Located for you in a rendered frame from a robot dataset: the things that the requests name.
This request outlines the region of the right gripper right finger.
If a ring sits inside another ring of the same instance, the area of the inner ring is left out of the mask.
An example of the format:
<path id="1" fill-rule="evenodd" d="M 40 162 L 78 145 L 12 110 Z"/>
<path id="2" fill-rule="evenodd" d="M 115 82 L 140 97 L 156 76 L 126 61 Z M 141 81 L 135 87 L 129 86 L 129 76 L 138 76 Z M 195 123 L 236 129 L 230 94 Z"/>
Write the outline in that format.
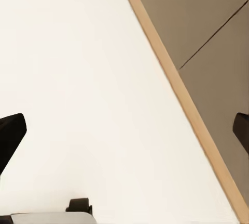
<path id="1" fill-rule="evenodd" d="M 249 155 L 249 115 L 237 113 L 232 130 Z"/>

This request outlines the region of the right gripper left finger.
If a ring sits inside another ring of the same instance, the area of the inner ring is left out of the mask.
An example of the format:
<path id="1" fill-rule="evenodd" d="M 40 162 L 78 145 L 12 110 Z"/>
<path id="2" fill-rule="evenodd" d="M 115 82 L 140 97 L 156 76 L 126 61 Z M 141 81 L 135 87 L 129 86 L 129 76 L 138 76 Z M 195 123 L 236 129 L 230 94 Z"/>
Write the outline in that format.
<path id="1" fill-rule="evenodd" d="M 0 118 L 0 175 L 27 132 L 23 113 Z"/>

